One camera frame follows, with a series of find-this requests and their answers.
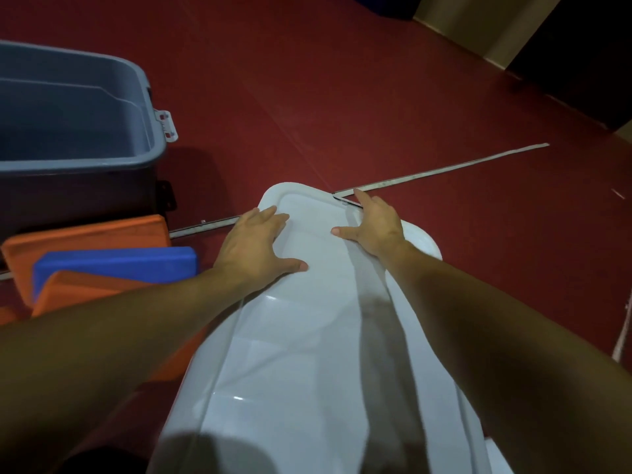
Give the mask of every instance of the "forearm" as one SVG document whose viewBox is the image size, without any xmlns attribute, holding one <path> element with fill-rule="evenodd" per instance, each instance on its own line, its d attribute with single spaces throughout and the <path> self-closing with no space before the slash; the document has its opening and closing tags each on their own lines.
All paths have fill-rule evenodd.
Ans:
<svg viewBox="0 0 632 474">
<path fill-rule="evenodd" d="M 63 457 L 245 294 L 239 279 L 209 270 L 0 329 L 0 463 L 25 472 Z"/>
<path fill-rule="evenodd" d="M 621 466 L 630 377 L 564 328 L 408 243 L 381 255 L 517 473 Z"/>
</svg>

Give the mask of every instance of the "right hand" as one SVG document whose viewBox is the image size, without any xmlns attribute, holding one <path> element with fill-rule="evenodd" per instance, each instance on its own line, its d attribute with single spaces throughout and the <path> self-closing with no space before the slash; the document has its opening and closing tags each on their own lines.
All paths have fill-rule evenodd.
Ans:
<svg viewBox="0 0 632 474">
<path fill-rule="evenodd" d="M 368 253 L 380 258 L 385 250 L 404 241 L 404 230 L 395 209 L 377 196 L 370 197 L 357 188 L 353 194 L 364 208 L 364 217 L 358 227 L 336 226 L 331 234 L 343 239 L 358 241 Z"/>
</svg>

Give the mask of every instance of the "hand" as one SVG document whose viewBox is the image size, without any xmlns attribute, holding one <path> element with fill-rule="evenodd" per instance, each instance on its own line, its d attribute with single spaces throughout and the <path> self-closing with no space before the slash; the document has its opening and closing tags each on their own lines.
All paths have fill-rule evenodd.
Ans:
<svg viewBox="0 0 632 474">
<path fill-rule="evenodd" d="M 364 208 L 362 223 L 358 227 L 336 226 L 331 234 L 358 241 L 368 253 L 380 258 L 387 248 L 404 241 L 401 220 L 382 198 L 372 198 L 358 189 L 353 190 L 353 194 Z"/>
<path fill-rule="evenodd" d="M 307 271 L 306 262 L 274 254 L 273 241 L 289 219 L 288 214 L 275 215 L 276 209 L 270 206 L 260 212 L 254 208 L 241 215 L 213 265 L 243 282 L 246 294 L 265 288 L 281 274 Z"/>
</svg>

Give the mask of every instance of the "dark door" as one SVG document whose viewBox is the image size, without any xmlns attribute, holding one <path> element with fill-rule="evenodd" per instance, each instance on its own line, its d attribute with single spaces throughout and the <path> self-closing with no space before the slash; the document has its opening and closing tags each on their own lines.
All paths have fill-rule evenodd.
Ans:
<svg viewBox="0 0 632 474">
<path fill-rule="evenodd" d="M 508 69 L 620 128 L 632 119 L 632 0 L 561 0 Z"/>
</svg>

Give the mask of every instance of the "left hand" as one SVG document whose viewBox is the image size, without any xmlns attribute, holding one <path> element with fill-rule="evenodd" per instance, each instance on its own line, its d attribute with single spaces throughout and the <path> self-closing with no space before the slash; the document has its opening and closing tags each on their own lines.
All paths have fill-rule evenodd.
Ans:
<svg viewBox="0 0 632 474">
<path fill-rule="evenodd" d="M 274 239 L 289 219 L 288 214 L 275 215 L 276 210 L 276 206 L 261 212 L 254 208 L 241 215 L 226 236 L 213 266 L 244 282 L 248 294 L 265 288 L 282 274 L 308 269 L 305 261 L 278 258 L 274 254 Z"/>
</svg>

